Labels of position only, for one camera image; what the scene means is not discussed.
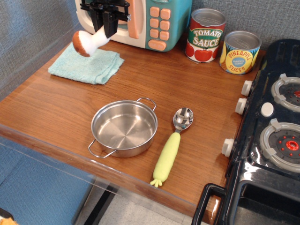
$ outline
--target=tomato sauce can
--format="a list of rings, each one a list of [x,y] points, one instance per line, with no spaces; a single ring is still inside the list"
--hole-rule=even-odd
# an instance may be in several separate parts
[[[254,33],[237,30],[225,36],[220,66],[232,74],[250,72],[258,55],[261,39]]]
[[[187,38],[186,55],[196,62],[213,61],[218,53],[226,17],[211,8],[192,12]]]

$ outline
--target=pot handle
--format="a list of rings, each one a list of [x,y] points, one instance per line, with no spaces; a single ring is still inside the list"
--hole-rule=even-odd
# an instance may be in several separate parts
[[[92,146],[92,144],[95,142],[95,139],[93,140],[93,142],[89,145],[89,151],[90,151],[90,153],[93,155],[93,156],[96,156],[97,158],[106,158],[106,157],[108,157],[108,156],[110,156],[111,154],[113,154],[113,153],[115,153],[117,150],[114,150],[114,151],[112,151],[111,153],[108,153],[106,156],[98,156],[98,155],[96,155],[96,154],[94,154],[93,152],[92,152],[92,150],[90,149],[90,147]]]
[[[138,100],[137,100],[137,102],[138,101],[140,101],[141,99],[146,99],[146,100],[149,100],[149,101],[151,101],[153,104],[154,104],[154,108],[152,109],[152,111],[154,111],[155,110],[155,108],[156,108],[156,103],[152,100],[152,99],[150,99],[150,98],[147,98],[147,97],[141,97],[141,98],[139,98]]]

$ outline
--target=gray fabric wall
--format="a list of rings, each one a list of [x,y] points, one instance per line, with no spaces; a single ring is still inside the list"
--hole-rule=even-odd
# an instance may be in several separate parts
[[[247,30],[275,40],[300,35],[299,0],[194,0],[193,10],[214,8],[225,14],[225,34]],[[78,23],[74,0],[0,1],[0,101],[72,39]]]
[[[74,0],[3,0],[0,24],[0,101],[82,29]]]
[[[300,39],[299,0],[194,0],[193,10],[198,8],[221,11],[227,18],[225,35],[234,30],[256,33],[263,50],[275,40]]]

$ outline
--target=wood grain surface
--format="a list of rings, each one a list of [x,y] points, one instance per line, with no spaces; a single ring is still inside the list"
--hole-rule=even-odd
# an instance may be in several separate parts
[[[193,216],[205,184],[225,185],[228,158],[221,154],[222,145],[238,132],[242,117],[235,113],[236,103],[244,81],[255,78],[264,52],[252,72],[233,75],[220,67],[220,51],[214,61],[196,63],[185,55],[185,44],[183,37],[171,51],[155,52],[110,41],[102,49],[120,53],[125,61],[105,85],[49,74],[62,50],[0,102],[0,135]],[[140,97],[157,104],[158,129],[149,149],[131,158],[92,156],[94,114],[108,103]],[[181,133],[167,181],[155,188],[149,182],[181,107],[192,109],[194,121]],[[93,149],[105,155],[97,144]]]

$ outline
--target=orange button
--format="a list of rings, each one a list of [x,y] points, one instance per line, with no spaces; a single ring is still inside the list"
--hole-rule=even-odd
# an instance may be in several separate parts
[[[160,18],[168,20],[171,17],[171,10],[168,8],[163,8],[160,12]]]
[[[163,51],[166,47],[167,44],[164,41],[159,41],[159,40],[150,40],[148,42],[148,45],[150,48],[153,48],[155,50]]]
[[[158,19],[150,19],[150,27],[158,28],[159,27],[159,20]]]
[[[164,40],[164,41],[169,40],[169,36],[170,36],[170,33],[168,31],[161,31],[159,33],[159,38]]]
[[[158,7],[151,7],[150,8],[150,16],[159,17],[159,8]]]
[[[160,22],[160,28],[161,28],[162,30],[169,30],[169,29],[170,29],[170,22],[167,21],[167,20],[162,20],[162,21]]]
[[[159,31],[157,29],[150,29],[150,37],[158,38]]]

